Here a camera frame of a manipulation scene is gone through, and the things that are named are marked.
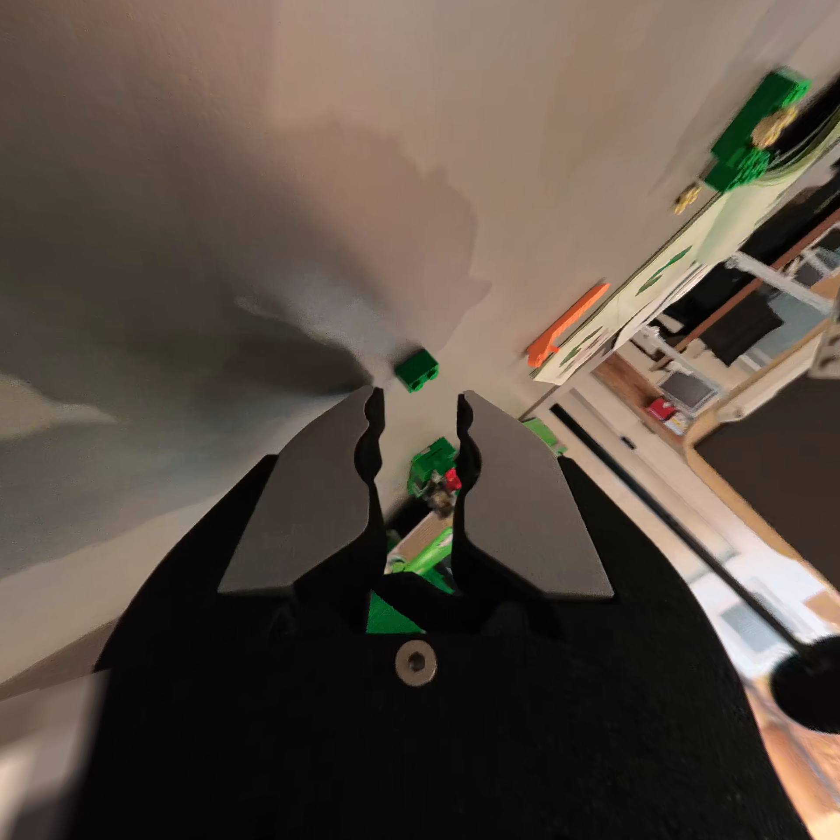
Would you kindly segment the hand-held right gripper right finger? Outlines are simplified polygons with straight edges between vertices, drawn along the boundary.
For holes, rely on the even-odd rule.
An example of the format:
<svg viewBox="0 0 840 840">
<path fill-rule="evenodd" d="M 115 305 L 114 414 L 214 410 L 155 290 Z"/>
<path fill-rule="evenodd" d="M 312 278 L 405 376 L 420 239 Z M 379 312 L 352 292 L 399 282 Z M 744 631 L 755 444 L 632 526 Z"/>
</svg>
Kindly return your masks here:
<svg viewBox="0 0 840 840">
<path fill-rule="evenodd" d="M 563 632 L 558 607 L 614 597 L 559 464 L 532 431 L 474 391 L 458 396 L 452 566 L 488 627 L 499 613 L 531 634 Z"/>
</svg>

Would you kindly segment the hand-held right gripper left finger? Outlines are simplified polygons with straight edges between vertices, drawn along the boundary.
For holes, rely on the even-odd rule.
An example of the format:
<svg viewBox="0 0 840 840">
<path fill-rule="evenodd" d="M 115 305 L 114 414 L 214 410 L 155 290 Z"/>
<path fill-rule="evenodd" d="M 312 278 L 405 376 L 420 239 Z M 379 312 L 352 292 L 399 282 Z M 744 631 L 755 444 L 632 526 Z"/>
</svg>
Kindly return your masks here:
<svg viewBox="0 0 840 840">
<path fill-rule="evenodd" d="M 382 388 L 364 385 L 278 454 L 219 582 L 222 596 L 274 596 L 329 611 L 363 634 L 385 569 L 375 478 L 382 467 Z"/>
</svg>

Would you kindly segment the green lego brick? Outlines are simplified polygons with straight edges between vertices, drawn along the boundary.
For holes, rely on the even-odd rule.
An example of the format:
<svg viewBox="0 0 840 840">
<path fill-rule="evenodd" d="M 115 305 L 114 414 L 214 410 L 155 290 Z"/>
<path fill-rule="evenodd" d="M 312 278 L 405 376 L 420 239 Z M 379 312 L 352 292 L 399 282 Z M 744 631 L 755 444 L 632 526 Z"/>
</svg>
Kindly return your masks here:
<svg viewBox="0 0 840 840">
<path fill-rule="evenodd" d="M 396 379 L 409 393 L 420 392 L 438 377 L 439 363 L 425 348 L 411 352 L 393 366 Z"/>
</svg>

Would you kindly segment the grey desk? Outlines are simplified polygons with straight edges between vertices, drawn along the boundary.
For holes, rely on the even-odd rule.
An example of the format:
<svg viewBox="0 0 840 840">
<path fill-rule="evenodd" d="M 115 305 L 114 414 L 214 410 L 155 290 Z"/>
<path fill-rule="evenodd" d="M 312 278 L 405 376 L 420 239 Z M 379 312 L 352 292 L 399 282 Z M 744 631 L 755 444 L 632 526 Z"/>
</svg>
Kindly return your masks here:
<svg viewBox="0 0 840 840">
<path fill-rule="evenodd" d="M 533 409 L 782 66 L 838 75 L 838 2 L 2 2 L 2 681 L 344 393 L 387 508 L 459 392 Z"/>
</svg>

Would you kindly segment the small lego figure build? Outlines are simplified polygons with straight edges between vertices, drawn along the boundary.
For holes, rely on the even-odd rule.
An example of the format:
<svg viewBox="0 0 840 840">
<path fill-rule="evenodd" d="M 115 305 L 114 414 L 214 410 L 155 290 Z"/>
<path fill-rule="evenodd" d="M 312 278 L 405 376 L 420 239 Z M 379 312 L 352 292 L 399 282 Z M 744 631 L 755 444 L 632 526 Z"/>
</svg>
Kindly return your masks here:
<svg viewBox="0 0 840 840">
<path fill-rule="evenodd" d="M 440 518 L 455 510 L 462 484 L 456 470 L 456 449 L 446 437 L 436 439 L 412 459 L 406 490 Z"/>
</svg>

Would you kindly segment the green plastic bin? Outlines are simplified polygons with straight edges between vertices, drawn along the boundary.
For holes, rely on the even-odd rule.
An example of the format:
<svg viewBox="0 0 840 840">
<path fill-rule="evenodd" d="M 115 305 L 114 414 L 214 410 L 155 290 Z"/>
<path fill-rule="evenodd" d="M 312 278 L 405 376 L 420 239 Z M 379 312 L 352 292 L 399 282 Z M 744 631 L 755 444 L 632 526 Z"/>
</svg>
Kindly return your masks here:
<svg viewBox="0 0 840 840">
<path fill-rule="evenodd" d="M 365 632 L 368 635 L 416 635 L 425 631 L 397 611 L 375 592 L 371 592 Z"/>
</svg>

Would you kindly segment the orange lego brick separator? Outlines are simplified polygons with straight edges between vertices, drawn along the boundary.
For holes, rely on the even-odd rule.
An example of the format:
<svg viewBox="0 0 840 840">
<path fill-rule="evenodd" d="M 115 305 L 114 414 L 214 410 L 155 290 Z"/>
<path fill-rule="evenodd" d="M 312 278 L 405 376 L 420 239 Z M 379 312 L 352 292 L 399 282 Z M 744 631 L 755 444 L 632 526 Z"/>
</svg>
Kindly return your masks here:
<svg viewBox="0 0 840 840">
<path fill-rule="evenodd" d="M 544 330 L 527 348 L 529 368 L 538 369 L 552 354 L 556 353 L 555 341 L 569 327 L 575 325 L 609 291 L 611 284 L 600 282 L 589 289 L 573 305 Z"/>
</svg>

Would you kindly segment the black floor stand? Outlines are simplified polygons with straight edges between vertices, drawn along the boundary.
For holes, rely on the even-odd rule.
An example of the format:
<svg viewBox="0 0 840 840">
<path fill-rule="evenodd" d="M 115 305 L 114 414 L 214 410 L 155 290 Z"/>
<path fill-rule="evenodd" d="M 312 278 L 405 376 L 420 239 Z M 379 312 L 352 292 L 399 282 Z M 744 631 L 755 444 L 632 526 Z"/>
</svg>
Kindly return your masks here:
<svg viewBox="0 0 840 840">
<path fill-rule="evenodd" d="M 744 583 L 741 583 L 670 511 L 639 483 L 568 411 L 554 403 L 549 407 L 562 425 L 585 446 L 594 457 L 621 481 L 688 550 L 708 567 L 711 573 L 734 592 L 741 602 L 772 632 L 784 641 L 792 655 L 775 666 L 770 678 L 771 693 L 776 704 L 790 718 L 805 728 L 818 732 L 839 732 L 839 653 L 838 636 L 824 637 L 812 643 L 799 638 Z"/>
</svg>

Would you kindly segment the lego instruction booklet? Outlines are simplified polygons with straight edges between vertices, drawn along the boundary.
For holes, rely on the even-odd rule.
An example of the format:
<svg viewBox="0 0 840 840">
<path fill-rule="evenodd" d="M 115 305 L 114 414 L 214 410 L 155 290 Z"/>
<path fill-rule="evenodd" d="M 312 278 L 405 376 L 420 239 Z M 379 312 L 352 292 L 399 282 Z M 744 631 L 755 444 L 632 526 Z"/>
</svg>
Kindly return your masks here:
<svg viewBox="0 0 840 840">
<path fill-rule="evenodd" d="M 531 373 L 535 382 L 561 385 L 600 351 L 620 346 L 716 264 L 729 259 L 781 206 L 782 196 L 837 145 L 838 117 L 793 162 L 709 201 L 596 312 L 559 341 Z"/>
</svg>

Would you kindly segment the long green lego assembly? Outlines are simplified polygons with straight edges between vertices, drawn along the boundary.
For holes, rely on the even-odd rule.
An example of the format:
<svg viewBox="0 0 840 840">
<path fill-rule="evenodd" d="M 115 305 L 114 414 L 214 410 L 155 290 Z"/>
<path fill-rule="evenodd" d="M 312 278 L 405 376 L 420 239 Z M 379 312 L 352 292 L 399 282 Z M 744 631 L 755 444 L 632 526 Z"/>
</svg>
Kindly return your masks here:
<svg viewBox="0 0 840 840">
<path fill-rule="evenodd" d="M 798 108 L 811 87 L 810 78 L 788 67 L 765 76 L 712 145 L 710 169 L 702 176 L 702 183 L 717 193 L 729 193 L 760 178 L 768 170 L 775 152 L 773 147 L 754 148 L 751 132 L 769 114 L 791 105 Z"/>
</svg>

